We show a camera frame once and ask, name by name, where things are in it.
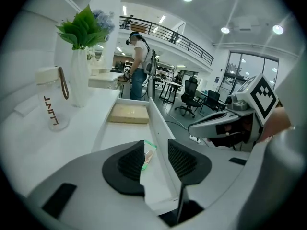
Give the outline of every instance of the railing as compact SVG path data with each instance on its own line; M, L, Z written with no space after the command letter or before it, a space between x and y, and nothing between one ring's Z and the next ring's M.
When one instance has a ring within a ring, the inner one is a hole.
M121 16L119 19L119 25L121 29L146 33L152 36L162 38L172 44L178 45L179 47L182 47L189 52L197 55L210 66L214 59L212 55L210 55L207 51L198 46L196 43L192 42L185 36L160 24L152 23L141 19Z

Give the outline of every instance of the white vase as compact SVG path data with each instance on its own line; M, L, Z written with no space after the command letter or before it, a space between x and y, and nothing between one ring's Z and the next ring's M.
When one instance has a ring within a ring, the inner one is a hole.
M71 57L71 96L72 103L77 107L86 106L88 92L89 71L87 66L86 51L74 50Z

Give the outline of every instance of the floor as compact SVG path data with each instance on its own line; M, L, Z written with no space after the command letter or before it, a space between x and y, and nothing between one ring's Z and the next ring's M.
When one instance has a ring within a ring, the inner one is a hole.
M124 93L123 93L122 98L129 99L129 92L130 92L130 90L126 88ZM182 114L184 114L184 110L180 110L180 109L175 110L175 107L180 107L181 104L183 103L181 101L181 95L183 93L177 92L174 104L163 103L163 101L161 99L159 99L160 93L161 93L161 90L156 90L154 102L157 105L159 111L161 112L163 118L165 119L167 125L169 126L169 128L172 131L175 138L178 141L184 141L188 144L195 144L195 141L192 141L191 139L189 139L188 131L185 130L184 128L182 128L180 126L180 123L185 128L187 128L191 123L203 118L203 116L201 114L199 114L200 108L198 108L195 112L194 112L195 108L192 108L192 110L195 114L195 118L192 118L192 115L188 112L183 117ZM174 93L171 93L170 99L173 100L173 98L174 98ZM204 106L202 111L204 112L203 113L204 115L209 115L209 114L213 113L213 111L207 106ZM204 139L204 140L201 140L200 145L209 145L211 147L214 147L214 145L211 142L208 142L206 139Z

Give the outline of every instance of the blue hydrangea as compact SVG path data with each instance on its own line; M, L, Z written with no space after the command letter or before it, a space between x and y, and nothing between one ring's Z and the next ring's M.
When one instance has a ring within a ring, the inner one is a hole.
M97 19L97 24L103 29L107 28L109 30L109 34L114 30L115 25L112 22L114 17L114 12L110 12L109 15L105 14L102 10L94 10L93 11L94 18Z

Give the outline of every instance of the green leaves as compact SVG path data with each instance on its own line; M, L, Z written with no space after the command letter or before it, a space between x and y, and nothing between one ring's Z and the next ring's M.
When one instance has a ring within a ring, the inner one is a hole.
M85 49L86 46L92 47L97 43L105 42L109 34L107 28L101 28L88 5L79 14L76 14L73 22L63 22L57 28L62 32L60 37L72 44L72 49Z

